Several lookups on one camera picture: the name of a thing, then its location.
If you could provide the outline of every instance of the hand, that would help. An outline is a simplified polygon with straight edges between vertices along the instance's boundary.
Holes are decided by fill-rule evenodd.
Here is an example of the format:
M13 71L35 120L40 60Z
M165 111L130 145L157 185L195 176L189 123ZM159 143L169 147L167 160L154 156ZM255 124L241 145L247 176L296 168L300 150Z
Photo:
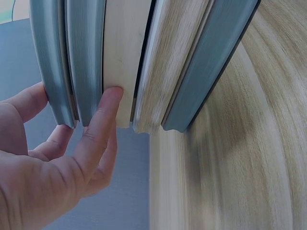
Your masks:
M66 125L28 150L24 122L47 104L42 83L0 102L0 229L41 229L109 185L122 94L119 87L104 92L72 157L64 156L72 135Z

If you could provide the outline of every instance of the finger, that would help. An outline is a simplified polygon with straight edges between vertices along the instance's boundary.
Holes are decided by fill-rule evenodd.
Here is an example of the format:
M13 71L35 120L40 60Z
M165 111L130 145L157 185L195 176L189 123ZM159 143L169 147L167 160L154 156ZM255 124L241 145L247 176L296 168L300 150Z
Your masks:
M73 130L67 125L59 125L53 130L46 142L28 152L29 156L50 161L64 155Z
M86 182L92 177L107 148L122 95L123 90L119 87L109 88L104 92L96 113L75 149L73 157Z
M117 149L116 124L114 123L107 143L107 149L102 155L99 165L86 188L85 196L95 194L110 185L115 166Z
M22 90L19 94L3 101L18 111L23 122L31 120L47 105L48 99L42 82Z

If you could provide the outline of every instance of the wood grain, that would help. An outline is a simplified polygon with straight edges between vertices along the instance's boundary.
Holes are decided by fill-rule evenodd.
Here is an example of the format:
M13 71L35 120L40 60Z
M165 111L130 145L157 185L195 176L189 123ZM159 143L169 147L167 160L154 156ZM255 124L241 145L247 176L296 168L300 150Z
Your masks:
M116 123L129 127L133 94L151 0L106 1L104 89L120 86L124 95Z
M188 138L162 127L151 135L151 230L203 229L198 152Z
M136 132L160 126L208 2L157 1L137 95Z
M307 228L306 12L305 1L262 0L191 129L176 143L160 143L172 149L189 140L177 158L198 153L199 184L191 188L186 180L183 191L198 194L200 186L202 205L183 209L202 213L205 229ZM178 168L172 173L183 179Z

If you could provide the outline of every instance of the knuckle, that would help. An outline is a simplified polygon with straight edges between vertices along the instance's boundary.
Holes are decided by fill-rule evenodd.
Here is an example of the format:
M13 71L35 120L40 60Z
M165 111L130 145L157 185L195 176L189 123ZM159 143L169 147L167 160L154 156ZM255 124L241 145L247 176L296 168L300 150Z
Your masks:
M88 128L84 134L83 134L84 137L86 137L88 140L94 142L95 144L99 144L101 142L101 140L92 133L91 129Z
M104 108L99 108L96 110L97 115L104 115L106 114L106 110Z

